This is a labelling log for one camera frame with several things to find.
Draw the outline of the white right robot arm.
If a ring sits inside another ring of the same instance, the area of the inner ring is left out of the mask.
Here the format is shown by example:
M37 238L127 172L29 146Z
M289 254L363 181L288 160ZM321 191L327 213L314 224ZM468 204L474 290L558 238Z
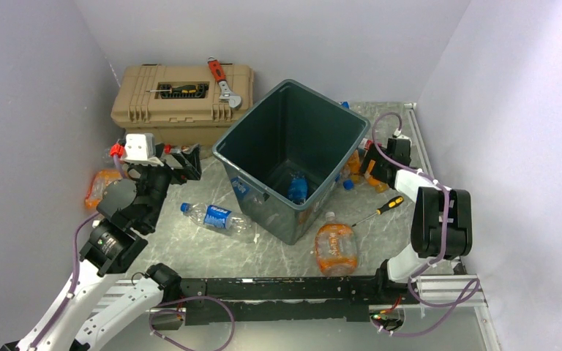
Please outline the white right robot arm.
M428 268L443 260L470 253L473 245L471 195L444 186L420 168L410 166L411 142L391 137L385 146L367 142L360 172L398 195L374 212L376 216L400 206L414 204L410 243L396 256L385 260L376 271L374 293L382 303L392 303L411 287Z

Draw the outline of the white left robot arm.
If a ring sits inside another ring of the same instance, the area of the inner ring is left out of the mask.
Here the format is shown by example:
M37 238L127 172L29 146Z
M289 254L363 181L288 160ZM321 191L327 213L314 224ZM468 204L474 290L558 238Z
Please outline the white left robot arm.
M73 247L70 278L29 333L2 350L101 350L147 309L179 301L180 276L157 263L116 302L93 313L147 246L144 237L156 229L169 186L200 180L201 147L144 146L142 160L125 163L137 177L107 186L97 205L102 219L82 247Z

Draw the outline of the small orange juice bottle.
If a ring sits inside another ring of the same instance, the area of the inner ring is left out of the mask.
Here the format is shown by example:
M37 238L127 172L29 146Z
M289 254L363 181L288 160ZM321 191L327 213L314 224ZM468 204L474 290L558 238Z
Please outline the small orange juice bottle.
M378 179L376 179L373 175L371 175L370 173L366 172L364 174L364 178L366 180L366 182L377 192L377 193L383 193L386 190L389 189L389 185L385 182L379 181Z

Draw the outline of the clear bottle light blue label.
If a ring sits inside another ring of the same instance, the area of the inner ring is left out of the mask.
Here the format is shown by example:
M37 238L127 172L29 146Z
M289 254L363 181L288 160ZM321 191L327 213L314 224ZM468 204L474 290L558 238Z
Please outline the clear bottle light blue label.
M294 175L287 191L287 198L297 205L305 203L308 197L308 183L304 175Z

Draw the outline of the Pepsi bottle blue cap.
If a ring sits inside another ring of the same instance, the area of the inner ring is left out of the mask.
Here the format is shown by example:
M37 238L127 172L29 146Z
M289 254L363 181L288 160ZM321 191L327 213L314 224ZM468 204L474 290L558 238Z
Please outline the Pepsi bottle blue cap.
M352 190L354 182L351 180L352 172L348 167L344 167L335 178L335 184L344 190Z

